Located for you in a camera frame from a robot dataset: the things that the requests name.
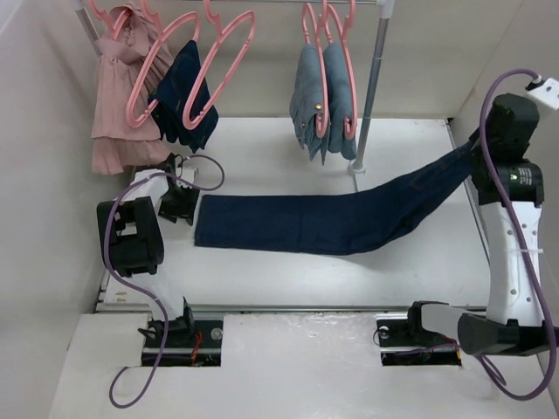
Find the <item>dark blue denim trousers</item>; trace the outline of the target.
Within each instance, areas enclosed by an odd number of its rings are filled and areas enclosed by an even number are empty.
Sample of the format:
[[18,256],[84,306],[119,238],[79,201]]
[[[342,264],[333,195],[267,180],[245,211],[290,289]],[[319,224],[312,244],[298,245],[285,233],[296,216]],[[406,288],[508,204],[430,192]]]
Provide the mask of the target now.
[[346,195],[218,196],[201,201],[198,247],[347,256],[414,231],[472,173],[466,143],[380,186]]

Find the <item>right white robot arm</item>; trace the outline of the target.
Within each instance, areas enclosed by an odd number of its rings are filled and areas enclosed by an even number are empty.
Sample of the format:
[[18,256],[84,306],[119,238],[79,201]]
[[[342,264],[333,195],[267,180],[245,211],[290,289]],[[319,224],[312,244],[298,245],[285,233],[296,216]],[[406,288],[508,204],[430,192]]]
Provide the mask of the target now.
[[485,124],[491,160],[483,155],[474,160],[472,179],[486,226],[490,267],[486,313],[418,301],[404,322],[411,342],[425,343],[436,333],[470,355],[524,357],[556,349],[558,328],[538,297],[543,176],[524,156],[539,120],[532,100],[512,93],[497,96]]

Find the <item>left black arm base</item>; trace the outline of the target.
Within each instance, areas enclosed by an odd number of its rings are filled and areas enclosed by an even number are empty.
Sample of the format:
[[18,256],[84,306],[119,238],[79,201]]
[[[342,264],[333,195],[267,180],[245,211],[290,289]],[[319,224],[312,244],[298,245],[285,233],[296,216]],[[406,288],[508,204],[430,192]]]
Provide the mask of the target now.
[[[172,320],[159,367],[220,367],[223,342],[221,319]],[[159,354],[163,322],[150,320],[137,331],[144,338],[141,364],[152,367]]]

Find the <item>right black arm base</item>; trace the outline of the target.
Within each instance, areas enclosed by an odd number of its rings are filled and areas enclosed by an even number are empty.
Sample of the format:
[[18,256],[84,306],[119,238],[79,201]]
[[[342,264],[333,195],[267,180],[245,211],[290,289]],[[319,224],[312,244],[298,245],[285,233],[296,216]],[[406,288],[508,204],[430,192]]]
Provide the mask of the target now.
[[384,367],[461,367],[458,344],[440,333],[414,329],[402,317],[376,318],[373,341]]

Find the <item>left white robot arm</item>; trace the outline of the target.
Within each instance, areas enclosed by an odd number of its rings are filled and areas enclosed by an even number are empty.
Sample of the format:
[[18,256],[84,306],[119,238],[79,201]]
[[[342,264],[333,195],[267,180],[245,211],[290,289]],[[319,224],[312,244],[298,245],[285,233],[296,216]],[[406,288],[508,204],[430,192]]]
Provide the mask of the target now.
[[109,257],[113,270],[134,291],[142,289],[141,294],[157,297],[148,301],[153,314],[148,327],[153,331],[143,333],[154,340],[161,338],[167,319],[165,335],[174,345],[183,347],[195,338],[195,324],[186,298],[165,278],[159,220],[177,223],[182,219],[191,226],[199,191],[183,186],[169,174],[193,181],[197,170],[184,173],[182,157],[174,154],[155,166],[140,166],[133,181],[142,185],[128,191],[114,215],[110,214],[114,203],[105,201],[97,205],[96,216],[101,256]]

